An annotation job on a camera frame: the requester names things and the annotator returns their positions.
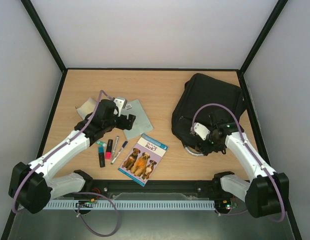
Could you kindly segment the grey Great Gatsby book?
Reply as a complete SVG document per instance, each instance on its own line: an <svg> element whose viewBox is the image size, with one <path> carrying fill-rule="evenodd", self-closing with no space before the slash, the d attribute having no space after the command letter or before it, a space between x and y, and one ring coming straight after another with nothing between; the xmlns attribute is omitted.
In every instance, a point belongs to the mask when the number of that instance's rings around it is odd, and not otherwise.
<svg viewBox="0 0 310 240"><path fill-rule="evenodd" d="M154 128L142 107L138 99L128 102L125 108L122 110L124 115L134 115L136 116L131 130L124 130L124 135L126 139L132 140L142 134L151 132Z"/></svg>

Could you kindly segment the black student backpack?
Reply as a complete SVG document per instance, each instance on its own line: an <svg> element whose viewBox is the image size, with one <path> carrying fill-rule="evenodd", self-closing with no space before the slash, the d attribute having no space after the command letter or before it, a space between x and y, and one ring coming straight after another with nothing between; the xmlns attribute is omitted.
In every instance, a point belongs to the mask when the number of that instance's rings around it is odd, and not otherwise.
<svg viewBox="0 0 310 240"><path fill-rule="evenodd" d="M172 113L173 135L184 147L195 150L200 137L191 133L192 120L208 125L209 114L215 110L223 110L220 105L231 110L239 121L246 110L242 89L202 73L194 74L185 83L184 91Z"/></svg>

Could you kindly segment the dog picture book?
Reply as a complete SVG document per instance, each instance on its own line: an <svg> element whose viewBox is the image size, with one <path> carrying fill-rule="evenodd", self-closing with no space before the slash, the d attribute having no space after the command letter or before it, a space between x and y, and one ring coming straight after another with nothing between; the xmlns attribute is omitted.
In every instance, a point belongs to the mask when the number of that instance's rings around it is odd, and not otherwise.
<svg viewBox="0 0 310 240"><path fill-rule="evenodd" d="M144 187L167 150L167 145L142 134L118 170Z"/></svg>

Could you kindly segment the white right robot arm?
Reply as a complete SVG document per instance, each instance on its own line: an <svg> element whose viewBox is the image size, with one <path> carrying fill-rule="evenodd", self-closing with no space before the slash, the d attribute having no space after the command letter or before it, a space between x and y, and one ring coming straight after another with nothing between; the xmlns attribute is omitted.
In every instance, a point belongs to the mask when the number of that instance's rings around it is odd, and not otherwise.
<svg viewBox="0 0 310 240"><path fill-rule="evenodd" d="M229 149L242 165L249 180L245 181L229 173L213 183L213 191L219 196L231 193L239 198L254 218L280 214L277 222L283 221L288 202L288 177L284 173L277 173L254 149L234 113L223 105L220 108L231 115L232 123L207 127L193 119L190 132L212 145L219 144Z"/></svg>

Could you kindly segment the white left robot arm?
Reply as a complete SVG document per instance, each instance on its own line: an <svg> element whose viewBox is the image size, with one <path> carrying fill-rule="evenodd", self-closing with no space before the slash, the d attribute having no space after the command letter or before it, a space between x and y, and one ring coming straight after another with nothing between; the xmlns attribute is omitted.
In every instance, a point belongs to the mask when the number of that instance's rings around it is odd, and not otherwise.
<svg viewBox="0 0 310 240"><path fill-rule="evenodd" d="M45 155L25 164L19 162L12 170L8 194L14 204L19 204L35 214L50 200L80 192L92 178L76 170L56 178L56 173L72 158L88 149L105 133L114 128L131 130L135 115L123 115L127 100L122 97L100 100L93 112L78 122L74 130Z"/></svg>

